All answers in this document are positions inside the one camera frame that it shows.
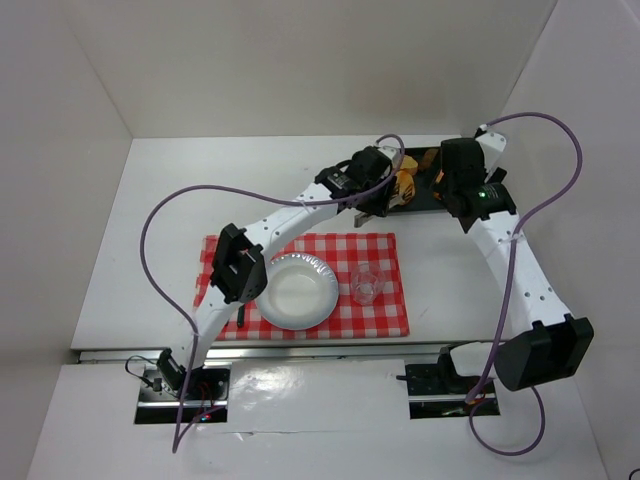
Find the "silver metal tongs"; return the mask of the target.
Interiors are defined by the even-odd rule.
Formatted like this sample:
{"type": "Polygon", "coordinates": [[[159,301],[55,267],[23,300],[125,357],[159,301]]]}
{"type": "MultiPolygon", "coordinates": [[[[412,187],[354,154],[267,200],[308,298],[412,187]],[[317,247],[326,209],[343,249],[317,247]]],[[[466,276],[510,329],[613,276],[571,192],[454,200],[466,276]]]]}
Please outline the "silver metal tongs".
{"type": "Polygon", "coordinates": [[[354,217],[354,227],[356,229],[361,228],[362,226],[364,226],[367,222],[369,222],[370,220],[372,220],[374,218],[373,214],[369,214],[369,213],[358,213],[355,217],[354,217]]]}

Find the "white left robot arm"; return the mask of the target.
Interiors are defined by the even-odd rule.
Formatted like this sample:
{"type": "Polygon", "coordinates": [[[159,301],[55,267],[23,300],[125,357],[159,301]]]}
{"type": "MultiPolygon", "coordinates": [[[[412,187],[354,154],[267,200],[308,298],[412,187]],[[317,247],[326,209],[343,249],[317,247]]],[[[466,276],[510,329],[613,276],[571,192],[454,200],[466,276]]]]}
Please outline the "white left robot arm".
{"type": "Polygon", "coordinates": [[[317,224],[390,192],[403,156],[402,146],[367,146],[344,166],[322,169],[274,213],[245,227],[225,226],[218,235],[204,297],[188,317],[193,332],[160,355],[158,369],[168,385],[186,394],[194,371],[204,365],[208,349],[231,316],[266,289],[268,262],[317,224]]]}

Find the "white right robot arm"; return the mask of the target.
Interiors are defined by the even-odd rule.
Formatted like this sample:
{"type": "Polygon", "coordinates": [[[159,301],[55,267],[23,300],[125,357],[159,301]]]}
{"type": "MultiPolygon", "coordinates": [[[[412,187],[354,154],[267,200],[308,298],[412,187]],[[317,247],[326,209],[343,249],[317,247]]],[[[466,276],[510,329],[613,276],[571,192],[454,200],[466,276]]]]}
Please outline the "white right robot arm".
{"type": "Polygon", "coordinates": [[[441,143],[433,195],[468,235],[503,294],[497,336],[442,349],[440,376],[473,380],[469,396],[499,380],[510,391],[573,376],[593,337],[586,317],[574,316],[546,278],[524,233],[522,218],[495,163],[504,136],[481,128],[473,138],[441,143]]]}

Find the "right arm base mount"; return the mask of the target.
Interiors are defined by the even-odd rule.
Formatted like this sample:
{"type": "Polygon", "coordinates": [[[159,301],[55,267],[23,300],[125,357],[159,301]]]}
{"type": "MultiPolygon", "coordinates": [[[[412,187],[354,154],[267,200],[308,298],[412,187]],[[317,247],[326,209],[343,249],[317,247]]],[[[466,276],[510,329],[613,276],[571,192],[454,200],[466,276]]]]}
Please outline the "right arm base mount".
{"type": "Polygon", "coordinates": [[[453,365],[450,348],[443,347],[433,361],[408,363],[396,379],[406,385],[411,420],[463,418],[475,409],[478,416],[499,416],[496,389],[489,382],[468,404],[467,393],[478,376],[461,376],[453,365]]]}

